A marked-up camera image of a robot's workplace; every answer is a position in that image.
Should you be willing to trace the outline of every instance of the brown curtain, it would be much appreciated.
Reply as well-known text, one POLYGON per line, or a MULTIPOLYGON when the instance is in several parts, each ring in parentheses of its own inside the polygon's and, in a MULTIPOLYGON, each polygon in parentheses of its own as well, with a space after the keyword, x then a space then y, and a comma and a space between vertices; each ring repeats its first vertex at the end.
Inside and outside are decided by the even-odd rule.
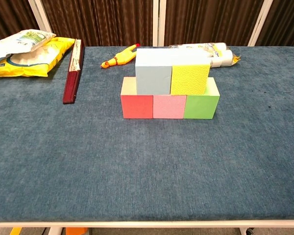
POLYGON ((152 45, 152 0, 43 0, 52 31, 87 46, 152 45))
POLYGON ((294 0, 274 0, 256 46, 294 46, 294 0))
POLYGON ((39 29, 28 0, 0 0, 0 39, 31 28, 39 29))
POLYGON ((247 46, 263 0, 167 0, 165 45, 247 46))

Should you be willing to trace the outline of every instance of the light blue foam block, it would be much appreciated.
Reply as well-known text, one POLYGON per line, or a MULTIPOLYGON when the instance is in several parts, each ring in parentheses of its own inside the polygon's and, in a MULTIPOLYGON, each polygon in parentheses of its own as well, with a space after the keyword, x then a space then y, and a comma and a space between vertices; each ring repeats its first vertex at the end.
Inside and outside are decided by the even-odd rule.
POLYGON ((137 94, 170 94, 172 62, 169 48, 138 48, 135 62, 137 94))

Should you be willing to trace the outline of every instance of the rubber chicken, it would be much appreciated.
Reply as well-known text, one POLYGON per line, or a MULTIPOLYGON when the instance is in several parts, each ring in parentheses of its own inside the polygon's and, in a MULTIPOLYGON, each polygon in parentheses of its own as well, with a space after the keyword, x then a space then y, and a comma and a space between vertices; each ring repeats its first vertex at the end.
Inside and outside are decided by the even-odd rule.
POLYGON ((115 57, 113 57, 111 60, 103 62, 100 67, 105 69, 113 65, 125 65, 126 63, 130 62, 132 59, 135 58, 136 52, 132 52, 132 50, 139 46, 139 44, 134 44, 126 48, 124 51, 121 51, 118 54, 116 54, 115 57))

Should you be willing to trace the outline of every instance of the pink foam block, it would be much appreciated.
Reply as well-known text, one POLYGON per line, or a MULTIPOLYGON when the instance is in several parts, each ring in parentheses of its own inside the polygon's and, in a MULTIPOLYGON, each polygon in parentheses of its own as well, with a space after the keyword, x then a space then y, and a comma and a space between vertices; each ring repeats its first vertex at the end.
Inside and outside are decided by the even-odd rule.
POLYGON ((154 95, 153 118, 182 119, 186 95, 154 95))

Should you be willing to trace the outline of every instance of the stacked blocks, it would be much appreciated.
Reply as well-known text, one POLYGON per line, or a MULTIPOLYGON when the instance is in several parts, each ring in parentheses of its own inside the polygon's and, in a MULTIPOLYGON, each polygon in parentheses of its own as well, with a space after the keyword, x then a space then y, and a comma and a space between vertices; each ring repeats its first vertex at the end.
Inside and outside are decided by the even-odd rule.
POLYGON ((136 77, 123 80, 123 117, 212 119, 220 94, 209 69, 195 50, 137 49, 136 77))

